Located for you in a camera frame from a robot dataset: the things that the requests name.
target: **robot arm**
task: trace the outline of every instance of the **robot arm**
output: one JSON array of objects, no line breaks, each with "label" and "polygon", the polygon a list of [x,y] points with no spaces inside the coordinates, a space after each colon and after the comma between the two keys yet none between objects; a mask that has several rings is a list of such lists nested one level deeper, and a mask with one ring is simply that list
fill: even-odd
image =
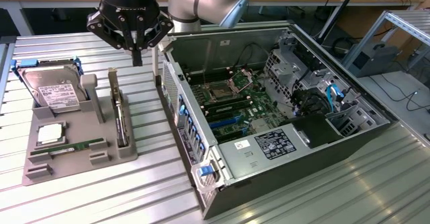
[{"label": "robot arm", "polygon": [[[174,32],[199,30],[199,18],[233,27],[247,3],[248,0],[168,0]],[[86,29],[114,49],[130,51],[133,66],[141,66],[140,51],[156,46],[173,23],[160,14],[154,0],[100,0],[97,12],[88,15]]]}]

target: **hard drive label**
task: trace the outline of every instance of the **hard drive label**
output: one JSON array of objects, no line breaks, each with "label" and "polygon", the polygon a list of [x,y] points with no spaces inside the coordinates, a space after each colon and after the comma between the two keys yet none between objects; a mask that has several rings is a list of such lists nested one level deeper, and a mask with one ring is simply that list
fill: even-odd
[{"label": "hard drive label", "polygon": [[269,160],[296,151],[281,129],[256,136],[255,141]]},{"label": "hard drive label", "polygon": [[50,109],[78,105],[72,84],[38,87],[38,93]]}]

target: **green circuit board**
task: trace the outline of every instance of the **green circuit board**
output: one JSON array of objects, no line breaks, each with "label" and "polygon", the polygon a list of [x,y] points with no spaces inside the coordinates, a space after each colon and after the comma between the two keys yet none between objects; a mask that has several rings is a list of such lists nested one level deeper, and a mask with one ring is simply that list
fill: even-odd
[{"label": "green circuit board", "polygon": [[191,86],[196,100],[205,108],[213,103],[221,105],[223,102],[228,102],[232,99],[245,99],[239,103],[225,104],[224,109],[237,107],[240,104],[239,109],[232,108],[232,110],[224,113],[227,114],[225,117],[223,117],[223,114],[208,114],[205,116],[209,126],[233,118],[236,119],[236,122],[232,124],[211,127],[219,142],[257,133],[255,124],[251,124],[256,119],[264,120],[264,129],[277,127],[279,123],[284,120],[284,116],[264,91],[264,86],[257,83],[255,76],[248,71],[243,73],[243,71],[237,70],[231,80],[233,85],[228,80],[223,80]]}]

